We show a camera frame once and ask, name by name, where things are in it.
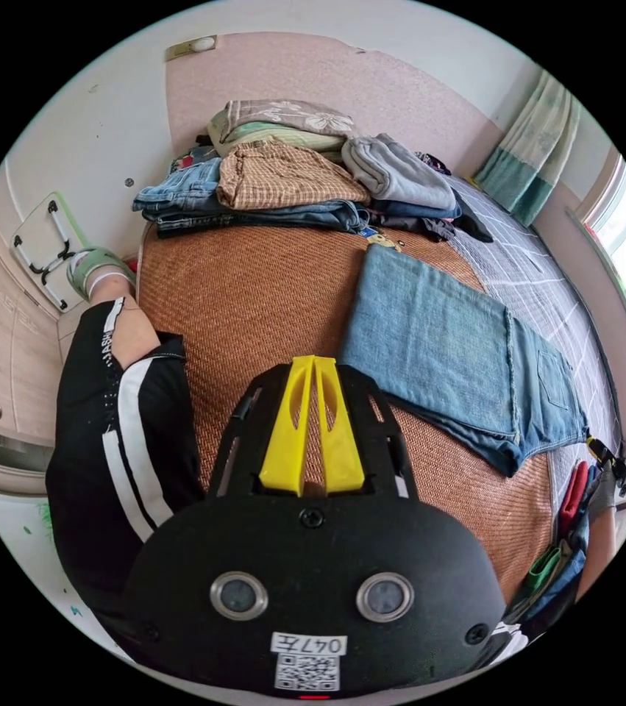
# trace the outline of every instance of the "slipper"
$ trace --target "slipper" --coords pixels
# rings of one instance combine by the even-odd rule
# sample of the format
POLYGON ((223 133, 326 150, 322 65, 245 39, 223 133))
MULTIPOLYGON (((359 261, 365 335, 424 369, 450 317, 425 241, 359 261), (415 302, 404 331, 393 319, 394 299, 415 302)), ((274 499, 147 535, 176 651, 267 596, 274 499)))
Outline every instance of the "slipper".
POLYGON ((113 252, 106 248, 85 248, 75 253, 68 264, 68 282, 71 287, 83 298, 89 300, 87 292, 88 277, 98 268, 104 265, 116 265, 121 269, 121 273, 126 277, 132 286, 136 286, 136 276, 132 269, 113 252))

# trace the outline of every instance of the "bamboo mat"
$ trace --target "bamboo mat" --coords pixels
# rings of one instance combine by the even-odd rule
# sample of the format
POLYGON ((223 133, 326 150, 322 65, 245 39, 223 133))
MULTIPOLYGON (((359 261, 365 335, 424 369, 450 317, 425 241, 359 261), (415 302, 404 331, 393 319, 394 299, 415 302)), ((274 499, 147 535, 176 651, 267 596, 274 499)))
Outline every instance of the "bamboo mat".
MULTIPOLYGON (((482 290, 447 243, 385 234, 407 254, 482 290)), ((167 240, 146 230, 138 299, 157 330, 184 336, 205 485, 227 420, 254 377, 297 355, 335 356, 366 246, 359 235, 306 228, 228 227, 167 240)), ((440 429, 394 413, 421 499, 480 539, 508 601, 551 541, 546 455, 530 458, 508 479, 440 429)), ((315 438, 309 446, 316 448, 315 438)), ((306 477, 322 480, 314 452, 306 477)))

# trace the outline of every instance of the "window frame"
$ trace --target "window frame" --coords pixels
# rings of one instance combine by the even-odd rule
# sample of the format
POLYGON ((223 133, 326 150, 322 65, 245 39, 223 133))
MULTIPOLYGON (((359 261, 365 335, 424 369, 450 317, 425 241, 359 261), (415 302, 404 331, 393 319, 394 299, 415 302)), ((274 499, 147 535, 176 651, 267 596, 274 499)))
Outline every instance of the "window frame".
POLYGON ((566 212, 592 243, 626 309, 626 292, 622 289, 619 273, 612 262, 613 253, 626 241, 626 227, 609 248, 603 246, 596 233, 617 208, 625 190, 626 162, 616 148, 611 146, 600 175, 587 197, 577 209, 566 209, 566 212))

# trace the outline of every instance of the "folded gray sweater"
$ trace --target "folded gray sweater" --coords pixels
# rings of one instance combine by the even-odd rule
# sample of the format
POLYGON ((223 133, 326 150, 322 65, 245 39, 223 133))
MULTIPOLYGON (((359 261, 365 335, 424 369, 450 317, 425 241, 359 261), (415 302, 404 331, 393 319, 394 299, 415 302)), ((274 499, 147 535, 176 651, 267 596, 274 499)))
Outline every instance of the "folded gray sweater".
POLYGON ((342 160, 377 200, 455 208, 455 194, 442 174, 385 133, 348 139, 342 146, 342 160))

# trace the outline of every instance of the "hand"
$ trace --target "hand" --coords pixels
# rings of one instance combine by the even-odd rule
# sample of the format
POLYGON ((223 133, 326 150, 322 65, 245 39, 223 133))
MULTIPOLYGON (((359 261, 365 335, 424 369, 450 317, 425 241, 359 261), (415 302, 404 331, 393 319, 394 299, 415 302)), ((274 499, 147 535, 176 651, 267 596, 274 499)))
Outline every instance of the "hand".
POLYGON ((590 524, 610 507, 615 507, 616 476, 612 471, 612 463, 604 465, 602 473, 595 478, 588 488, 587 512, 590 524))

